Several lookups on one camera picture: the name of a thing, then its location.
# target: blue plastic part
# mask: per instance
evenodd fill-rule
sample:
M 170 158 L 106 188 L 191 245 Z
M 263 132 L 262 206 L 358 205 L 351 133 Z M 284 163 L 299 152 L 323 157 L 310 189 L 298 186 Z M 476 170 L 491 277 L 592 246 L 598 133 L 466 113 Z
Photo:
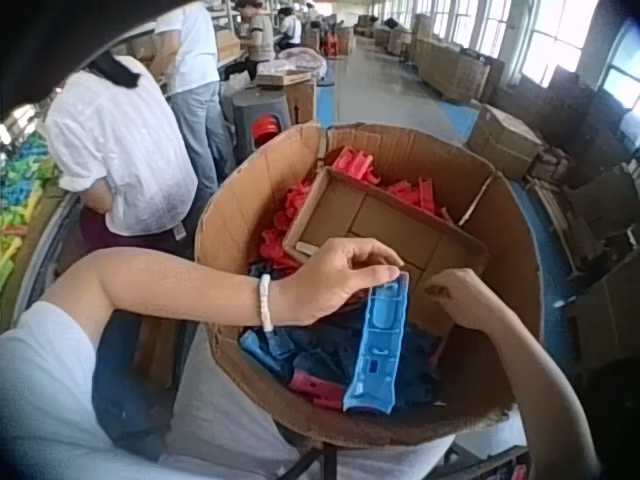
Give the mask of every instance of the blue plastic part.
M 344 409 L 391 413 L 395 405 L 402 337 L 407 320 L 409 274 L 369 291 L 355 374 L 344 396 Z
M 278 360 L 271 355 L 266 337 L 261 340 L 255 331 L 247 330 L 240 337 L 238 343 L 240 348 L 257 360 L 260 365 L 287 385 L 289 384 L 293 376 L 293 367 L 286 361 Z

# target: plastic bag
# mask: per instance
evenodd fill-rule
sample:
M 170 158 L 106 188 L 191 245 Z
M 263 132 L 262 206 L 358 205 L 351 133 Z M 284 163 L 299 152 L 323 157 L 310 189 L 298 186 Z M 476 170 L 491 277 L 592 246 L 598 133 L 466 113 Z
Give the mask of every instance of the plastic bag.
M 296 70 L 310 71 L 314 78 L 322 78 L 327 73 L 327 61 L 310 48 L 297 47 L 280 52 L 278 59 L 287 60 Z

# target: red toy part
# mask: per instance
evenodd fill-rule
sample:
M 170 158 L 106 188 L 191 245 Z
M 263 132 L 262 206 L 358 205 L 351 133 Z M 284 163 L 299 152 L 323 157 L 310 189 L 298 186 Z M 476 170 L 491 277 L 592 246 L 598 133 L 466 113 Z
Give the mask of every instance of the red toy part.
M 420 205 L 422 210 L 430 213 L 436 213 L 436 204 L 433 199 L 433 182 L 430 178 L 426 180 L 420 178 L 418 180 L 418 191 L 420 193 Z
M 342 399 L 345 390 L 342 385 L 312 377 L 304 370 L 296 369 L 293 372 L 289 388 L 294 392 L 311 397 L 314 405 L 342 410 Z

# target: gray floor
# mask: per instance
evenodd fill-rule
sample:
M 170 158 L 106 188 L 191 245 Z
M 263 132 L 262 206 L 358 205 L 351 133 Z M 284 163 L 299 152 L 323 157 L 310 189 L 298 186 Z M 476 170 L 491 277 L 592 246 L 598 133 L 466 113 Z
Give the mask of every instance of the gray floor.
M 335 122 L 372 122 L 415 128 L 460 144 L 437 97 L 411 67 L 358 38 L 354 52 L 335 62 Z

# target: person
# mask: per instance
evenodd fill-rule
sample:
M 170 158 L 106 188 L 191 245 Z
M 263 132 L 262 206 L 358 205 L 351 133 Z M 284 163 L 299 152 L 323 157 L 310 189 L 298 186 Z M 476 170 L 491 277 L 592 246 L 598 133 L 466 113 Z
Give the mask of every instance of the person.
M 157 54 L 149 70 L 167 80 L 169 102 L 201 187 L 210 195 L 236 163 L 219 90 L 218 47 L 211 16 L 194 2 L 158 18 Z
M 224 77 L 228 80 L 231 75 L 248 72 L 251 80 L 258 74 L 258 64 L 270 62 L 276 58 L 273 46 L 273 25 L 269 15 L 261 11 L 260 0 L 237 0 L 234 9 L 240 12 L 243 20 L 249 20 L 250 37 L 243 40 L 249 48 L 249 58 L 244 62 L 237 62 L 225 68 Z
M 302 23 L 295 15 L 293 8 L 282 7 L 278 10 L 280 16 L 280 33 L 282 38 L 278 41 L 280 50 L 296 48 L 300 46 L 300 37 L 302 35 Z
M 90 250 L 177 253 L 204 202 L 178 125 L 147 69 L 108 51 L 72 74 L 44 123 L 60 187 L 79 192 Z
M 112 445 L 91 404 L 95 349 L 111 312 L 259 326 L 267 309 L 276 326 L 304 327 L 355 292 L 395 279 L 401 265 L 376 240 L 330 239 L 261 297 L 258 279 L 160 252 L 125 248 L 85 257 L 22 315 L 17 329 L 0 337 L 0 362 L 11 365 L 0 370 L 2 451 L 29 478 L 274 478 L 299 454 L 222 373 L 202 327 L 159 464 Z M 594 478 L 599 465 L 580 403 L 516 314 L 471 270 L 445 271 L 426 288 L 456 322 L 485 332 L 498 350 L 520 405 L 536 478 Z M 338 478 L 420 479 L 452 441 L 341 450 Z M 317 469 L 310 475 L 318 478 Z

